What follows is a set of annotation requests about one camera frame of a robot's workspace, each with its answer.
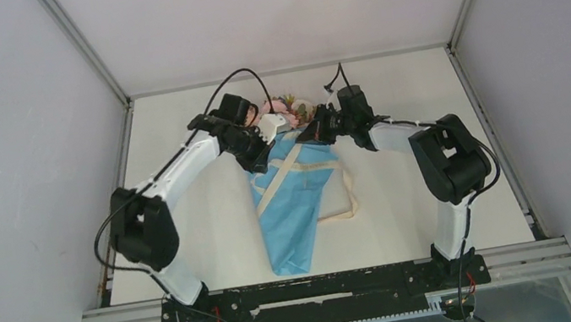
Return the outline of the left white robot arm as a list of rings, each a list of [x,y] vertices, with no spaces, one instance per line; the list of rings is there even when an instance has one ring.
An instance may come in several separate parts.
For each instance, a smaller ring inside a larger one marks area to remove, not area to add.
[[[191,120],[188,139],[159,171],[133,188],[112,193],[110,246],[178,301],[186,321],[208,321],[213,307],[200,296],[204,283],[178,255],[180,240],[172,218],[178,200],[223,153],[234,156],[246,172],[266,172],[276,135],[286,126],[283,115],[262,113],[241,96],[226,94],[218,108]]]

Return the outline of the fake pink flower bouquet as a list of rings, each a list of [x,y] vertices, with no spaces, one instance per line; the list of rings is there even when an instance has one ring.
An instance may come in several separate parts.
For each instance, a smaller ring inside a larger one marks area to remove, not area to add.
[[[261,106],[251,104],[245,118],[245,126],[259,124],[259,120],[266,113],[274,112],[283,116],[290,124],[291,129],[306,127],[317,111],[317,107],[307,100],[297,99],[293,95],[272,98]]]

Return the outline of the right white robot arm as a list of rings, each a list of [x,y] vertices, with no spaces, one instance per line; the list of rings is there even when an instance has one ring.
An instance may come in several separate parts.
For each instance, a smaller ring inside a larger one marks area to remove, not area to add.
[[[370,151],[412,154],[428,190],[437,199],[438,219],[432,266],[436,281],[455,287],[465,278],[462,257],[470,252],[472,202],[486,191],[486,178],[499,172],[497,160],[456,114],[437,121],[394,120],[376,114],[363,90],[354,85],[336,92],[336,104],[317,106],[314,118],[296,141],[305,145],[334,145],[341,136]]]

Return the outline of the blue wrapping paper sheet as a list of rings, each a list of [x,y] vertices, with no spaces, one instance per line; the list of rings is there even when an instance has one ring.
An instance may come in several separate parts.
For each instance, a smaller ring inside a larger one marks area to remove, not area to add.
[[[267,172],[248,173],[253,208],[276,276],[306,274],[318,225],[351,218],[354,209],[337,210],[322,217],[324,190],[333,176],[343,172],[338,156],[328,146],[298,144],[295,129],[275,138]]]

